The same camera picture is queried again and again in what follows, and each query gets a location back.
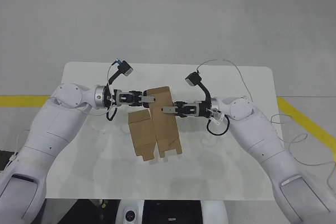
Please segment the floor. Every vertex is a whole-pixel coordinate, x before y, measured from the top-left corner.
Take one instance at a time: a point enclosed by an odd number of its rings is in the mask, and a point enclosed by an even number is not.
[[[336,138],[336,0],[0,0],[0,95],[50,95],[66,63],[115,58],[269,67],[277,96]],[[0,108],[0,149],[13,151],[37,111]],[[295,123],[282,131],[284,139],[305,132]],[[300,160],[332,159],[312,136],[296,147]],[[321,181],[330,169],[308,168]],[[336,174],[331,184],[336,190]],[[48,203],[44,223],[70,205]],[[287,223],[274,201],[226,208],[230,223]]]

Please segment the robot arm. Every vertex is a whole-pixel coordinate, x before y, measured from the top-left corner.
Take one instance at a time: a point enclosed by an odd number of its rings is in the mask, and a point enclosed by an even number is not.
[[[287,219],[291,223],[308,223],[321,215],[327,219],[319,219],[320,223],[336,223],[336,197],[284,150],[265,115],[245,98],[217,101],[219,109],[230,118],[231,134],[269,176],[275,200]]]
[[[51,165],[75,138],[92,108],[153,101],[154,97],[138,91],[111,94],[107,86],[60,85],[34,118],[25,145],[0,173],[0,223],[31,223],[36,217],[46,196]]]

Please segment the white cable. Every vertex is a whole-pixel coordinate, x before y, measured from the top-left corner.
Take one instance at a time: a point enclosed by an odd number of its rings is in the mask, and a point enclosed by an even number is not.
[[[199,73],[198,68],[199,68],[200,66],[202,66],[202,65],[204,65],[204,64],[206,64],[206,63],[208,63],[208,62],[213,62],[213,61],[216,61],[216,60],[222,60],[222,61],[224,61],[224,62],[229,62],[229,63],[231,63],[231,64],[236,68],[236,70],[239,72],[239,75],[240,75],[240,78],[241,78],[241,80],[242,80],[242,83],[244,84],[244,86],[245,86],[245,88],[246,88],[246,90],[247,90],[247,92],[248,92],[248,94],[249,94],[249,96],[250,96],[251,102],[254,102],[254,101],[253,101],[253,97],[251,96],[251,93],[250,93],[248,87],[246,86],[244,79],[242,78],[242,74],[241,74],[239,68],[238,68],[233,62],[231,62],[231,61],[229,61],[229,60],[227,60],[227,59],[219,59],[219,58],[217,58],[217,59],[212,59],[212,60],[208,60],[208,61],[206,61],[206,62],[203,62],[202,64],[200,64],[200,65],[197,67],[197,72]]]

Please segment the cable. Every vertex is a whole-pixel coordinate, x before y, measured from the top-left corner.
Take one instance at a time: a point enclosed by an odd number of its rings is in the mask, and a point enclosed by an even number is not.
[[[240,78],[241,78],[241,80],[242,80],[242,82],[243,82],[243,84],[244,84],[244,86],[245,86],[247,92],[249,93],[251,102],[253,102],[253,97],[251,96],[251,93],[250,93],[248,87],[246,86],[246,83],[245,83],[245,81],[244,81],[244,78],[242,77],[242,74],[241,74],[239,68],[238,68],[233,62],[231,62],[231,61],[229,61],[229,60],[227,60],[227,59],[212,59],[212,60],[208,60],[208,61],[206,61],[206,62],[203,62],[202,64],[200,64],[200,65],[197,67],[197,72],[199,73],[199,70],[198,70],[198,69],[199,69],[200,66],[202,66],[202,65],[204,65],[204,64],[206,64],[206,63],[208,63],[208,62],[212,62],[212,61],[216,61],[216,60],[222,60],[222,61],[225,61],[225,62],[229,62],[229,63],[231,63],[231,64],[237,69],[237,71],[239,72]],[[287,122],[273,122],[273,118],[274,118],[275,116],[278,116],[278,115],[281,115],[281,116],[287,116],[287,117],[289,117],[291,120],[289,120],[289,121],[287,121]],[[287,123],[292,122],[292,121],[293,121],[293,117],[290,116],[290,115],[286,115],[286,114],[274,114],[274,115],[272,115],[271,118],[270,118],[270,122],[271,122],[272,124],[287,124]],[[211,122],[211,120],[209,120],[208,123],[207,123],[207,130],[208,130],[208,132],[209,132],[210,134],[212,134],[212,135],[214,135],[214,136],[220,136],[220,135],[225,134],[225,133],[228,131],[229,124],[230,124],[229,119],[228,119],[228,126],[227,126],[227,129],[226,129],[222,134],[215,134],[215,133],[212,133],[212,132],[209,130],[209,124],[210,124],[210,122]],[[298,139],[300,136],[304,136],[303,139],[296,141],[296,139]],[[302,142],[302,141],[306,140],[307,137],[308,137],[308,134],[307,134],[307,133],[303,133],[303,134],[299,134],[298,136],[296,136],[296,137],[295,137],[293,140],[291,140],[290,142],[284,141],[284,140],[283,140],[282,138],[280,138],[280,137],[279,137],[279,139],[280,139],[282,142],[284,142],[284,143],[288,143],[288,152],[290,153],[290,155],[294,158],[294,160],[295,160],[296,162],[298,162],[298,163],[300,163],[300,164],[302,164],[302,165],[304,165],[304,166],[322,166],[322,165],[326,165],[326,164],[334,164],[334,167],[333,167],[331,173],[329,174],[329,176],[328,176],[327,179],[326,179],[326,183],[327,183],[327,186],[329,187],[329,189],[334,193],[334,195],[336,195],[336,191],[335,191],[335,190],[331,187],[331,185],[330,185],[330,178],[331,178],[332,174],[334,173],[334,171],[336,170],[336,162],[334,162],[334,161],[329,161],[329,162],[323,162],[323,163],[320,163],[320,164],[306,164],[306,163],[301,162],[300,160],[298,160],[298,159],[291,153],[291,145],[294,144],[294,143]]]
[[[229,60],[227,60],[227,59],[212,59],[212,60],[208,60],[208,61],[206,61],[206,62],[203,62],[202,64],[200,64],[200,65],[197,67],[197,72],[198,72],[198,74],[200,74],[200,73],[199,73],[199,70],[198,70],[200,66],[202,66],[202,65],[204,65],[204,64],[206,64],[206,63],[208,63],[208,62],[213,62],[213,61],[216,61],[216,60],[222,60],[222,61],[224,61],[224,62],[229,62],[229,63],[231,63],[231,64],[237,69],[237,71],[239,72],[240,78],[241,78],[241,80],[242,80],[242,83],[244,84],[246,90],[248,91],[248,94],[249,94],[249,96],[250,96],[251,102],[254,102],[254,101],[253,101],[253,97],[251,96],[251,93],[250,93],[248,87],[247,87],[246,84],[245,84],[245,81],[244,81],[244,79],[243,79],[243,77],[242,77],[242,74],[241,74],[239,68],[238,68],[233,62],[231,62],[231,61],[229,61]]]
[[[207,131],[210,133],[210,134],[212,134],[212,135],[214,135],[214,136],[222,136],[223,134],[225,134],[228,130],[229,130],[229,126],[230,126],[230,120],[229,120],[229,117],[228,117],[228,115],[224,115],[225,116],[225,118],[227,119],[227,121],[228,121],[228,123],[227,123],[227,125],[226,125],[226,129],[225,129],[225,131],[224,132],[222,132],[222,133],[220,133],[220,134],[215,134],[215,133],[213,133],[211,130],[209,130],[209,124],[211,123],[211,121],[212,120],[208,120],[208,123],[207,123]]]

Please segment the cardboard box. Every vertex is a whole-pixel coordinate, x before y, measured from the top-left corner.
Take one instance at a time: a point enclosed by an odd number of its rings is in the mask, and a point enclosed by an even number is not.
[[[163,106],[173,106],[169,87],[152,88],[147,90],[147,95],[156,99],[149,104],[152,119],[148,110],[128,114],[128,125],[136,155],[142,156],[144,161],[152,160],[156,142],[160,158],[164,158],[165,151],[168,150],[176,150],[177,154],[181,154],[175,115],[162,112]]]

